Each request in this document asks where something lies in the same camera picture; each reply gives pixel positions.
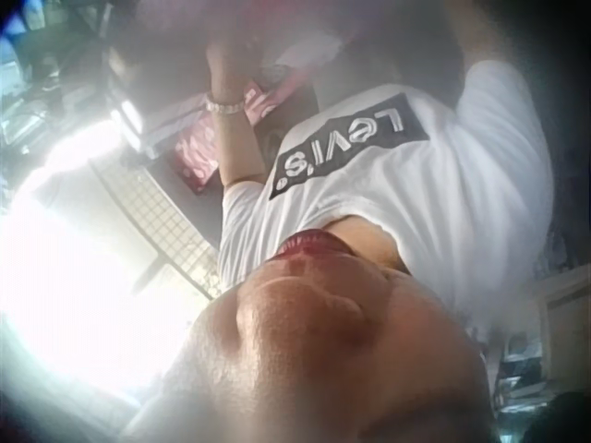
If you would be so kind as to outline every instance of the skin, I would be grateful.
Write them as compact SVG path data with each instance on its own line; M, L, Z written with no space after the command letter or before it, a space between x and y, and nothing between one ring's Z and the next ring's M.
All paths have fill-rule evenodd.
M429 441L489 424L477 347L412 277L361 257L268 261L192 334L215 441Z
M447 6L466 70L501 58L496 31L470 0ZM219 103L242 100L248 57L236 42L226 34L208 50ZM246 115L215 115L214 124L224 186L265 183ZM408 274L395 239L359 217L325 230L356 253L269 260L197 320L163 390L191 376L195 441L490 441L479 350ZM142 426L131 426L132 440Z

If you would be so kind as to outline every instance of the lips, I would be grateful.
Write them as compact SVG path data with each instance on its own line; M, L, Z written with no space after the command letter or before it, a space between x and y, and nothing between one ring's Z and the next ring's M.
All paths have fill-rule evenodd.
M285 240L277 250L274 258L290 257L294 254L348 254L355 255L355 252L347 243L340 238L322 231L321 229L310 229L296 233Z

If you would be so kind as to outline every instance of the man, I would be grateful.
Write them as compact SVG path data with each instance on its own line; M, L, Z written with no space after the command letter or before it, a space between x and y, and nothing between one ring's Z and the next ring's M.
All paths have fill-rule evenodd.
M236 54L209 51L227 292L130 439L494 441L484 364L503 291L544 244L552 178L527 86L471 0L455 110L384 85L296 126L269 177Z

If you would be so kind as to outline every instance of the silver bracelet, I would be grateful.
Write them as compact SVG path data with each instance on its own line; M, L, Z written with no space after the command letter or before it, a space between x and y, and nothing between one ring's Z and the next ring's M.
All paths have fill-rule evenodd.
M205 107L206 109L210 112L210 113L215 113L215 114L225 114L225 115L230 115L230 114L237 114L240 111L244 110L244 106L245 106L245 101L241 101L240 103L237 104L219 104L214 102L211 99L211 94L207 94L206 95L206 104Z

